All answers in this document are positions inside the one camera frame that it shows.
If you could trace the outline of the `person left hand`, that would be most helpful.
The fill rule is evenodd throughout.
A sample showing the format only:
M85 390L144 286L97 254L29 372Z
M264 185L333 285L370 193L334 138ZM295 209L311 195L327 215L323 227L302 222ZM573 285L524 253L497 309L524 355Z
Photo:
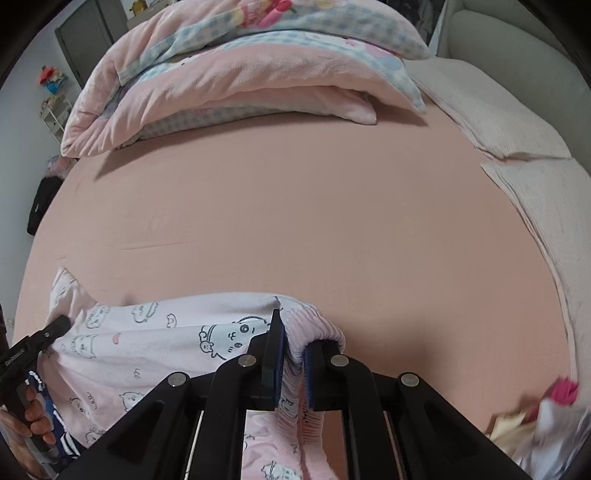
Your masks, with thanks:
M21 422L2 406L1 433L17 462L30 478L49 479L50 476L35 459L25 440L37 435L49 446L54 446L56 439L53 426L46 415L44 403L39 401L38 392L32 386L28 386L24 394L28 402L24 413L25 422Z

